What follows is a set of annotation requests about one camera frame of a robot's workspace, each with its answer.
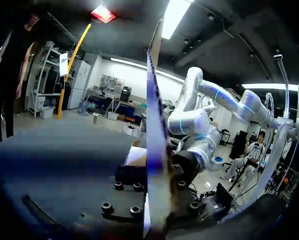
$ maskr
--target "fluorescent light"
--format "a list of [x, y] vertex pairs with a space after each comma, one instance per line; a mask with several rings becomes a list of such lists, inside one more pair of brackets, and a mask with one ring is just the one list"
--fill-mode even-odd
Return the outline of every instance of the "fluorescent light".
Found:
[[[254, 83], [254, 84], [242, 84], [242, 87], [245, 89], [277, 89], [285, 90], [285, 84], [283, 83]], [[296, 84], [288, 85], [289, 91], [298, 92], [299, 86]]]
[[[112, 61], [114, 62], [119, 62], [119, 63], [122, 63], [122, 64], [128, 64], [128, 65], [132, 65], [132, 66], [135, 66], [135, 67], [138, 67], [138, 68], [141, 68], [141, 69], [148, 69], [146, 66], [144, 65], [141, 65], [141, 64], [137, 64], [137, 63], [134, 63], [134, 62], [130, 62], [130, 61], [125, 61], [125, 60], [121, 60], [121, 59], [117, 59], [117, 58], [110, 58]], [[156, 73], [157, 74], [161, 74], [161, 75], [164, 75], [168, 78], [171, 78], [171, 79], [174, 79], [176, 81], [179, 81], [181, 83], [184, 83], [184, 80], [181, 79], [181, 78], [178, 78], [176, 76], [173, 76], [171, 74], [168, 74], [166, 72], [163, 72], [163, 71], [160, 71], [160, 70], [156, 70]]]
[[124, 60], [120, 60], [120, 59], [116, 59], [116, 58], [111, 58], [111, 60], [114, 61], [114, 62], [119, 62], [119, 63], [122, 63], [122, 64], [128, 64], [128, 65], [132, 65], [132, 66], [135, 66], [135, 67], [139, 67], [141, 69], [148, 69], [147, 66], [140, 65], [140, 64], [130, 62], [130, 61], [124, 61]]
[[170, 0], [164, 15], [162, 38], [170, 39], [194, 0]]
[[169, 78], [171, 78], [171, 79], [174, 79], [174, 80], [176, 80], [176, 81], [179, 81], [179, 82], [181, 82], [181, 83], [184, 83], [184, 80], [183, 80], [183, 79], [180, 79], [180, 78], [178, 78], [178, 77], [176, 77], [176, 76], [173, 76], [173, 75], [170, 75], [170, 74], [168, 74], [168, 73], [162, 72], [162, 71], [160, 71], [160, 70], [156, 70], [156, 73], [161, 74], [161, 75], [164, 75], [164, 76], [169, 77]]

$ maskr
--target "woman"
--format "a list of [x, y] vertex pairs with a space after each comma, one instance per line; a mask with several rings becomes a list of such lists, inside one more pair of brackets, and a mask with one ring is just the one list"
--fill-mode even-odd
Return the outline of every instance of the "woman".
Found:
[[0, 49], [0, 142], [2, 141], [1, 112], [4, 110], [6, 137], [14, 135], [14, 99], [22, 93], [22, 84], [35, 41], [33, 26], [39, 21], [32, 10], [24, 25], [16, 26], [9, 32]]

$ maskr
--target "white refrigerator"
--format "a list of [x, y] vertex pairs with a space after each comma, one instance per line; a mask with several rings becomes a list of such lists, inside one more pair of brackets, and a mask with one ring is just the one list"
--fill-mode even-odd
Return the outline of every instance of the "white refrigerator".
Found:
[[75, 76], [71, 85], [68, 109], [76, 109], [79, 107], [90, 69], [91, 66], [82, 60], [75, 62]]

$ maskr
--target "yellow pole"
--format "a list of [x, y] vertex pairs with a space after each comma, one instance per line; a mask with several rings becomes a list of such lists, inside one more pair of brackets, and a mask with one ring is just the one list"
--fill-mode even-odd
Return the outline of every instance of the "yellow pole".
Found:
[[[86, 34], [88, 33], [88, 31], [90, 30], [91, 28], [91, 24], [87, 25], [85, 31], [83, 32], [83, 34], [81, 35], [76, 47], [75, 47], [75, 50], [73, 52], [73, 55], [71, 56], [70, 58], [70, 61], [69, 61], [69, 64], [68, 64], [68, 72], [70, 72], [71, 70], [71, 67], [73, 65], [73, 62], [74, 62], [74, 59], [75, 59], [75, 56], [76, 54], [78, 53], [78, 50], [86, 36]], [[65, 81], [64, 81], [64, 84], [68, 81], [68, 78], [69, 78], [69, 75], [66, 75], [65, 76]], [[64, 88], [61, 90], [60, 92], [60, 97], [59, 97], [59, 104], [58, 104], [58, 115], [57, 115], [57, 119], [62, 119], [62, 104], [63, 104], [63, 99], [64, 99]]]

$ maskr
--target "black ceiling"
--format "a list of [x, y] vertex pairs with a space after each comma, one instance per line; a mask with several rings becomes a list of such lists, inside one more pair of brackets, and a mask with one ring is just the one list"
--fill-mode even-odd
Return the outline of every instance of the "black ceiling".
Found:
[[[83, 45], [85, 52], [119, 56], [146, 62], [146, 48], [169, 0], [37, 0], [49, 3], [49, 11], [77, 39], [90, 22], [90, 12], [106, 6], [118, 18], [108, 24], [93, 23]], [[203, 69], [204, 78], [231, 87], [239, 94], [243, 83], [283, 83], [273, 55], [283, 54], [291, 84], [299, 82], [298, 16], [291, 17], [280, 1], [195, 0], [171, 39], [163, 39], [158, 67], [185, 76], [189, 67]], [[214, 13], [214, 20], [208, 19]], [[58, 34], [59, 43], [72, 47], [73, 40]], [[256, 90], [261, 98], [266, 91]], [[284, 91], [272, 91], [275, 105], [283, 109]], [[297, 108], [297, 94], [291, 93], [291, 107]]]

